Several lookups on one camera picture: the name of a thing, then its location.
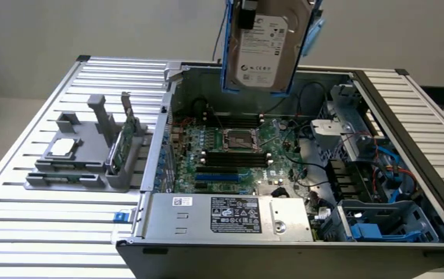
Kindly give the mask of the black expansion slot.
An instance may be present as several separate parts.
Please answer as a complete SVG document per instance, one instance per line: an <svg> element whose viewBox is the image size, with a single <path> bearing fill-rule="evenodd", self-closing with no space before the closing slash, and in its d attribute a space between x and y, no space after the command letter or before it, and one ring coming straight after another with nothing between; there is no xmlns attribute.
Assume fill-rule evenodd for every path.
<svg viewBox="0 0 444 279"><path fill-rule="evenodd" d="M238 174L239 170L237 167L211 167L201 166L195 168L197 173L211 173L211 174Z"/></svg>

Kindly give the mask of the green RAM stick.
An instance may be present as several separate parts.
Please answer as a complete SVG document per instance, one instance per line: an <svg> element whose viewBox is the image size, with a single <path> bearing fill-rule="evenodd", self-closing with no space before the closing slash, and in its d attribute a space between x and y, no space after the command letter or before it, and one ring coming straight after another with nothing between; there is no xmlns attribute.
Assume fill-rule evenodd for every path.
<svg viewBox="0 0 444 279"><path fill-rule="evenodd" d="M102 162L52 162L54 169L72 169L86 170L90 172L99 172L104 169L104 163Z"/></svg>
<svg viewBox="0 0 444 279"><path fill-rule="evenodd" d="M71 174L71 173L28 173L26 180L31 184L48 183L100 183L100 177L96 174Z"/></svg>

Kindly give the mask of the grey metal disk bay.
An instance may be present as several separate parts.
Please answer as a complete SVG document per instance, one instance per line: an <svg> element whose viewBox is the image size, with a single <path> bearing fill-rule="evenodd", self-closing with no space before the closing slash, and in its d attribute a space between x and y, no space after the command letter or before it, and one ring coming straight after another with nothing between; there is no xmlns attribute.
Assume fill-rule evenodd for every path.
<svg viewBox="0 0 444 279"><path fill-rule="evenodd" d="M344 200L330 216L333 238L344 242L429 242L440 237L422 209L412 201L364 203Z"/></svg>

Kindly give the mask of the silver chipset heatsink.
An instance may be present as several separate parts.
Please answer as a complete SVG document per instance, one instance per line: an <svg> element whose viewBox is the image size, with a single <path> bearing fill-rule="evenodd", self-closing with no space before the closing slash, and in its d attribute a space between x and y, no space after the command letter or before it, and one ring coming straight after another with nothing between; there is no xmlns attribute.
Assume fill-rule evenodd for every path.
<svg viewBox="0 0 444 279"><path fill-rule="evenodd" d="M263 195L263 196L271 196L273 198L289 198L290 194L287 192L287 190L285 189L285 187L275 187L275 186L270 186L270 187L258 187L255 189L255 192L258 195Z"/></svg>

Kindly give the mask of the green graphics card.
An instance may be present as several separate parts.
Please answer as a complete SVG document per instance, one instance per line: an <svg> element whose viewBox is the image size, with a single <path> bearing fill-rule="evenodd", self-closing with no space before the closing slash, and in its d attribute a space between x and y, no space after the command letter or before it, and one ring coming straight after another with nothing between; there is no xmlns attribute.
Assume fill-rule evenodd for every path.
<svg viewBox="0 0 444 279"><path fill-rule="evenodd" d="M111 175L118 175L128 158L128 152L132 146L132 138L136 133L136 118L132 112L130 93L122 92L122 105L124 109L126 120L122 129L116 135L112 147L108 152L106 166Z"/></svg>

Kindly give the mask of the silver CPU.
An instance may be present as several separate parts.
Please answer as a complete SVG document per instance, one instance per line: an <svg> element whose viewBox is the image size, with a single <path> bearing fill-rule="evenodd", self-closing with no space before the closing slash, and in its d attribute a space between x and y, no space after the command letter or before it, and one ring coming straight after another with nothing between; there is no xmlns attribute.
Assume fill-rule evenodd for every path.
<svg viewBox="0 0 444 279"><path fill-rule="evenodd" d="M64 157L70 156L80 145L80 138L58 138L51 145L48 155Z"/></svg>

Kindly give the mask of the hard disk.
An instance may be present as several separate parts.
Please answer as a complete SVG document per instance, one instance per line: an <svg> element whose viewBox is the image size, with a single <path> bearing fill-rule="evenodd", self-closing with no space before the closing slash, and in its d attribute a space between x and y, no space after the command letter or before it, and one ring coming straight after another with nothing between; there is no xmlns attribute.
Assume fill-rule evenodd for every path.
<svg viewBox="0 0 444 279"><path fill-rule="evenodd" d="M298 63L325 24L323 0L257 0L253 28L239 28L241 0L226 0L221 89L290 94Z"/></svg>

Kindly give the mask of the blue expansion slot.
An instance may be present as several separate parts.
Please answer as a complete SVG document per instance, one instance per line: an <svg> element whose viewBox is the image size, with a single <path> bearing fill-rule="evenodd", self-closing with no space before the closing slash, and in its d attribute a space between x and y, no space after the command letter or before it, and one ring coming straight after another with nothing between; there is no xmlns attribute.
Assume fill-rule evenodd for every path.
<svg viewBox="0 0 444 279"><path fill-rule="evenodd" d="M214 174L201 173L195 175L195 181L222 181L222 182L241 182L243 178L247 178L250 174Z"/></svg>

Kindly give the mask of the CPU socket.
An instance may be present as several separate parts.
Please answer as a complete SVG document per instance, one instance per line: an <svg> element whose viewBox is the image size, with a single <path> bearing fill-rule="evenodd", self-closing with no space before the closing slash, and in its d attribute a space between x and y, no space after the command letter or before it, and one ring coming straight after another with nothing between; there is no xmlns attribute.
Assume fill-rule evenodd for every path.
<svg viewBox="0 0 444 279"><path fill-rule="evenodd" d="M227 128L222 132L225 152L261 152L255 129Z"/></svg>

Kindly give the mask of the green motherboard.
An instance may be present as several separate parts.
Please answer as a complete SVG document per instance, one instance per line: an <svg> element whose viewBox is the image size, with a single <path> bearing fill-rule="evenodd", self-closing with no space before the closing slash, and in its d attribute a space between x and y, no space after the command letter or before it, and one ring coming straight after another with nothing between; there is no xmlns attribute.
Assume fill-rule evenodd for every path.
<svg viewBox="0 0 444 279"><path fill-rule="evenodd" d="M185 117L170 131L168 194L303 198L326 185L311 123L286 117Z"/></svg>

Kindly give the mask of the grey parts rack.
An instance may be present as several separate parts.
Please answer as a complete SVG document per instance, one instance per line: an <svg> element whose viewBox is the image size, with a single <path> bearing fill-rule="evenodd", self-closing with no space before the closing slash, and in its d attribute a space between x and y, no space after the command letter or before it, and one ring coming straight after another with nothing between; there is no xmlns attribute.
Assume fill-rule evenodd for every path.
<svg viewBox="0 0 444 279"><path fill-rule="evenodd" d="M35 167L30 173L71 173L96 174L100 183L48 183L31 184L26 181L27 190L39 191L80 191L80 192L128 192L131 179L138 160L139 150L146 141L147 125L136 118L136 133L132 138L132 146L128 158L118 175L111 175L107 170L106 161L116 135L122 129L123 122L118 123L114 115L106 111L106 98L103 95L92 95L87 100L87 105L92 109L96 120L83 121L76 113L63 112L56 119L58 132L46 148L40 158L35 161ZM48 151L58 138L80 138L80 145L70 156L50 156ZM102 162L104 169L99 172L72 169L54 169L52 162Z"/></svg>

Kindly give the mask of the black RAM slots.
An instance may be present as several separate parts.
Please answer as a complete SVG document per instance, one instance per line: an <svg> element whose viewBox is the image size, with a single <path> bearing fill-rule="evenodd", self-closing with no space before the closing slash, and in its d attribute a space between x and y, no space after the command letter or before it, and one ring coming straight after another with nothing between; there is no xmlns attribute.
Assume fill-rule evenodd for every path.
<svg viewBox="0 0 444 279"><path fill-rule="evenodd" d="M221 115L214 112L207 113L201 122L215 128L257 128L263 123L257 115Z"/></svg>
<svg viewBox="0 0 444 279"><path fill-rule="evenodd" d="M207 152L201 162L211 167L267 167L274 160L270 153Z"/></svg>

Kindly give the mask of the open black PC case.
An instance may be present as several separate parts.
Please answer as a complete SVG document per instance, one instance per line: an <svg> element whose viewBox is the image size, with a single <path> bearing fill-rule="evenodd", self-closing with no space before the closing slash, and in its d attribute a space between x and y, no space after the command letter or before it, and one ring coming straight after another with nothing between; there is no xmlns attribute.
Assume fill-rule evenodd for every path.
<svg viewBox="0 0 444 279"><path fill-rule="evenodd" d="M401 69L302 67L286 98L254 91L219 91L221 66L168 65L167 95L151 141L131 231L115 247L139 279L409 279L444 268L444 113ZM265 115L298 121L318 118L333 86L361 93L358 111L374 137L373 160L322 162L326 185L303 199L311 242L150 243L135 236L146 197L163 192L172 172L170 131L185 117L207 113ZM440 237L429 242L344 242L333 238L338 203L412 201Z"/></svg>

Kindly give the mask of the silver metal drive cage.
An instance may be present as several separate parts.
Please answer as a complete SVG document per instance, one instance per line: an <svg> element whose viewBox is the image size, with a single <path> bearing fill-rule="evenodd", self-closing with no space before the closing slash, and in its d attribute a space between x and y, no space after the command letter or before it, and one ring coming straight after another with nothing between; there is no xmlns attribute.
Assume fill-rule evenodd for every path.
<svg viewBox="0 0 444 279"><path fill-rule="evenodd" d="M322 162L373 160L374 137L358 111L361 93L352 84L333 86L311 133Z"/></svg>

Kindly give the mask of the silver power supply unit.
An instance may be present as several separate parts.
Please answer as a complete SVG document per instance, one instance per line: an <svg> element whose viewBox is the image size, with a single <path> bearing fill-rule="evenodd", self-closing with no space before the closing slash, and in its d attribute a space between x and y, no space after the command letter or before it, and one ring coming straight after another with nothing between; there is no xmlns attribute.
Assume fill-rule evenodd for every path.
<svg viewBox="0 0 444 279"><path fill-rule="evenodd" d="M155 193L134 234L150 243L313 241L303 200L261 195Z"/></svg>

